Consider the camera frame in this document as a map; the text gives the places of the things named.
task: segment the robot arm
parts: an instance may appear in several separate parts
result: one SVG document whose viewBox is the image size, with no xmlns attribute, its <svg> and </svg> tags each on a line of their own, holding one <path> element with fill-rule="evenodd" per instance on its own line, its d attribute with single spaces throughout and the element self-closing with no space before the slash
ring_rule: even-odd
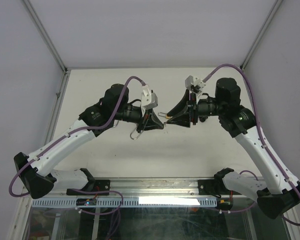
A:
<svg viewBox="0 0 300 240">
<path fill-rule="evenodd" d="M 105 128 L 96 129 L 109 120 L 123 87 L 121 84 L 115 84 L 109 88 L 98 103 L 81 113 L 73 125 L 55 140 L 28 155 L 20 152 L 14 157 L 17 171 L 29 163 L 29 160 L 34 160 L 19 176 L 33 199 L 45 196 L 52 189 L 93 190 L 95 179 L 87 169 L 60 171 L 54 170 L 54 167 L 75 149 L 112 128 L 115 120 L 136 123 L 138 133 L 164 128 L 153 111 L 158 105 L 158 98 L 149 86 L 145 85 L 142 87 L 140 106 L 128 103 L 127 88 L 114 119 Z"/>
<path fill-rule="evenodd" d="M 256 181 L 225 168 L 214 175 L 217 189 L 232 190 L 247 196 L 257 202 L 260 209 L 271 219 L 297 205 L 300 199 L 288 181 L 299 192 L 300 181 L 285 166 L 267 139 L 263 139 L 266 145 L 261 142 L 254 114 L 240 105 L 241 89 L 236 81 L 233 78 L 219 79 L 216 83 L 215 97 L 203 92 L 205 85 L 204 79 L 188 77 L 185 81 L 185 94 L 167 113 L 169 119 L 166 124 L 189 128 L 191 123 L 195 125 L 198 119 L 218 116 L 221 126 L 246 150 L 264 180 Z M 207 95 L 207 98 L 198 99 L 202 95 Z M 270 149 L 279 165 L 286 171 L 288 181 L 265 147 Z"/>
</svg>

